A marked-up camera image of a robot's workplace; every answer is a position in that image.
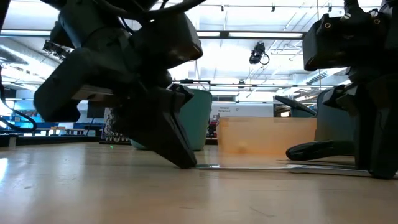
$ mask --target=desk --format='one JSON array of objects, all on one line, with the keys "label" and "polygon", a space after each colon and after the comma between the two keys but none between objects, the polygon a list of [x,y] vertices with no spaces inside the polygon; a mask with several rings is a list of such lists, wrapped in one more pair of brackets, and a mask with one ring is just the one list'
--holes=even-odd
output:
[{"label": "desk", "polygon": [[[200,164],[268,164],[214,146],[195,154]],[[3,156],[1,223],[397,223],[394,180],[181,170],[153,152],[97,142],[21,146]]]},{"label": "desk", "polygon": [[67,132],[67,134],[75,134],[75,131],[77,131],[77,135],[84,135],[85,130],[84,129],[80,129],[80,128],[73,128],[73,129],[65,129],[65,131]]}]

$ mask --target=teal container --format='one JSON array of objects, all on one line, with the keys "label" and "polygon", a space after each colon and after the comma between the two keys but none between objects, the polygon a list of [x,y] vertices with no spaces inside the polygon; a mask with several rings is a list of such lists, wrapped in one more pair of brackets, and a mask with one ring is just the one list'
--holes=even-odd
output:
[{"label": "teal container", "polygon": [[[181,108],[180,120],[194,151],[201,151],[206,144],[207,126],[211,111],[211,93],[205,90],[191,90],[193,98]],[[146,148],[133,140],[131,144],[140,150]]]}]

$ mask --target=cable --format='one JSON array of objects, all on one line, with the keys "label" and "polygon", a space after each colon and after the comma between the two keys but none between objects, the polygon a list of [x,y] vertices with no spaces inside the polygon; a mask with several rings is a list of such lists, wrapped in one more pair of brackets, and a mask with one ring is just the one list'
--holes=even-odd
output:
[{"label": "cable", "polygon": [[262,62],[260,61],[260,64],[261,64],[261,65],[268,65],[268,64],[269,64],[270,58],[269,58],[269,56],[268,56],[267,54],[265,54],[265,56],[268,58],[268,62],[267,62],[267,63],[262,63]]},{"label": "cable", "polygon": [[12,110],[12,112],[14,112],[15,114],[18,114],[19,116],[21,116],[23,118],[26,118],[28,121],[30,121],[33,124],[33,127],[31,127],[31,128],[21,128],[21,127],[18,127],[18,126],[15,126],[15,125],[11,124],[10,122],[8,122],[3,117],[0,117],[0,121],[2,121],[4,124],[6,124],[7,127],[10,127],[11,129],[16,130],[16,131],[20,131],[20,132],[36,131],[37,123],[36,123],[35,120],[33,120],[31,117],[19,112],[18,110],[12,109],[11,107],[9,107],[7,105],[6,95],[5,95],[6,90],[4,89],[4,86],[2,85],[1,70],[2,70],[2,67],[0,66],[0,99],[1,99],[2,103],[4,105],[6,105],[10,110]]},{"label": "cable", "polygon": [[91,123],[90,123],[90,125],[88,126],[86,136],[88,136],[88,132],[89,132],[90,129],[91,129],[91,125],[93,125],[93,121],[94,121],[94,118],[91,120]]},{"label": "cable", "polygon": [[40,63],[44,62],[44,60],[47,59],[47,58],[50,56],[51,53],[52,53],[52,52],[50,52],[49,54],[47,54],[47,55],[45,56],[45,58],[44,58]]},{"label": "cable", "polygon": [[[178,3],[174,6],[170,6],[164,9],[158,9],[158,10],[153,10],[153,11],[149,11],[149,12],[143,12],[141,14],[133,14],[129,11],[126,11],[124,9],[121,9],[119,7],[116,7],[112,4],[110,4],[109,2],[107,2],[107,0],[93,0],[95,3],[97,3],[100,7],[102,7],[103,9],[111,12],[112,14],[119,16],[119,17],[123,17],[125,19],[132,19],[132,20],[137,20],[137,21],[149,21],[152,19],[159,19],[161,17],[165,17],[165,16],[171,16],[174,14],[179,14],[185,11],[190,10],[191,8],[203,3],[205,0],[187,0],[187,1],[183,1],[181,3]],[[134,0],[131,0],[138,8],[142,9],[143,8]]]},{"label": "cable", "polygon": [[166,6],[166,3],[167,3],[168,1],[169,1],[169,0],[163,0],[162,5],[160,6],[160,8],[163,9],[163,8]]}]

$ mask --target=translucent plastic container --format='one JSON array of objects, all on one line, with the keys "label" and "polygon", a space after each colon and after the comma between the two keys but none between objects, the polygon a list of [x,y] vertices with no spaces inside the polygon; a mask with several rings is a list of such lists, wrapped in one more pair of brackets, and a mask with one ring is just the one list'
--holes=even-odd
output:
[{"label": "translucent plastic container", "polygon": [[220,118],[222,153],[284,156],[288,148],[314,141],[316,118]]}]

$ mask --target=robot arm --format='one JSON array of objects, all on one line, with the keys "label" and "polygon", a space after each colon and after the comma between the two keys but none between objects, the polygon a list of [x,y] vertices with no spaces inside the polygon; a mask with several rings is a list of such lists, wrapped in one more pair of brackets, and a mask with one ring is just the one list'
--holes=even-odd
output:
[{"label": "robot arm", "polygon": [[[50,40],[72,51],[35,92],[45,121],[75,122],[81,100],[113,108],[114,131],[181,168],[196,159],[178,114],[192,94],[167,69],[203,55],[184,11],[204,0],[149,11],[157,0],[42,0],[60,11]],[[119,17],[136,19],[131,34]]]}]

